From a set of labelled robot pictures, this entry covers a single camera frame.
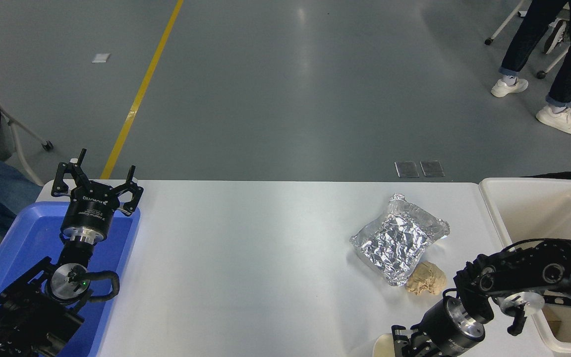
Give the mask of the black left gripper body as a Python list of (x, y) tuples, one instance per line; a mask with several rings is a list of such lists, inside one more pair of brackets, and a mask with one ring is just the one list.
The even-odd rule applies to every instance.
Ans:
[(107, 235), (119, 206), (116, 193), (112, 193), (112, 190), (112, 186), (97, 181), (90, 183), (90, 189), (84, 186), (73, 189), (61, 232), (69, 235), (74, 228), (87, 228)]

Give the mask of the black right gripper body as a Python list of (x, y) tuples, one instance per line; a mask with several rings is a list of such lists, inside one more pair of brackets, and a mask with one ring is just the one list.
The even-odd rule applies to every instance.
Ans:
[(473, 324), (459, 299), (442, 299), (412, 327), (411, 357), (457, 357), (473, 347)]

